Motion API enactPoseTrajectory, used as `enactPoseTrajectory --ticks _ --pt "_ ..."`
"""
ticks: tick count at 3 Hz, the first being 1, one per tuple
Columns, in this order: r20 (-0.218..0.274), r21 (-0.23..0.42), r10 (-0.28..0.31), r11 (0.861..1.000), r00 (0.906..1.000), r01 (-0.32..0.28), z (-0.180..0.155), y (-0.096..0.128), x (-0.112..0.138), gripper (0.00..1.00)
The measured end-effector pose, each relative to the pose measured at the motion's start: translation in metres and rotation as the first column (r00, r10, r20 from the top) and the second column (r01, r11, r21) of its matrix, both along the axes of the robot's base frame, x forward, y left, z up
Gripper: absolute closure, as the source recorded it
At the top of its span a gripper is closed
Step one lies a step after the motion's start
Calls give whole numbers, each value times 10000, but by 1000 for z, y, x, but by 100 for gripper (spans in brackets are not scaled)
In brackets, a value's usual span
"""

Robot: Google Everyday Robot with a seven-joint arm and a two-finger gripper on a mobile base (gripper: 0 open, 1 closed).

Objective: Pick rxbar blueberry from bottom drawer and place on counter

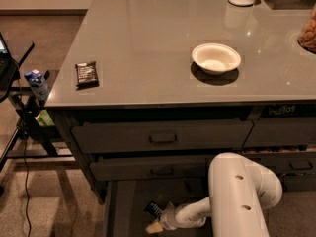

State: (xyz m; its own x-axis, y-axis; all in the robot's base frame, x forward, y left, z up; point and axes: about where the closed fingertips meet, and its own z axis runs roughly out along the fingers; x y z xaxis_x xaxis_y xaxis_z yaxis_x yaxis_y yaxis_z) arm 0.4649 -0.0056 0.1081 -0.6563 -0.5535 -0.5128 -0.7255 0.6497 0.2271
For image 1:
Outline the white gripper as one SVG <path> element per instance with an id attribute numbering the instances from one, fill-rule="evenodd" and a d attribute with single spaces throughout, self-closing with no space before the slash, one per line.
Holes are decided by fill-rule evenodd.
<path id="1" fill-rule="evenodd" d="M 178 228 L 178 223 L 175 219 L 175 206 L 171 201 L 168 202 L 165 209 L 162 211 L 159 221 L 153 221 L 146 228 L 148 234 L 155 234 L 166 230 L 176 230 Z"/>

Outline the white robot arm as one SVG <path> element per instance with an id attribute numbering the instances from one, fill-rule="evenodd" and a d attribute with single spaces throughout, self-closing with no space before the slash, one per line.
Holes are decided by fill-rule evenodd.
<path id="1" fill-rule="evenodd" d="M 208 190 L 200 201 L 168 204 L 146 232 L 199 228 L 210 219 L 213 237 L 270 237 L 264 211 L 282 197 L 274 172 L 244 156 L 221 153 L 210 163 Z"/>

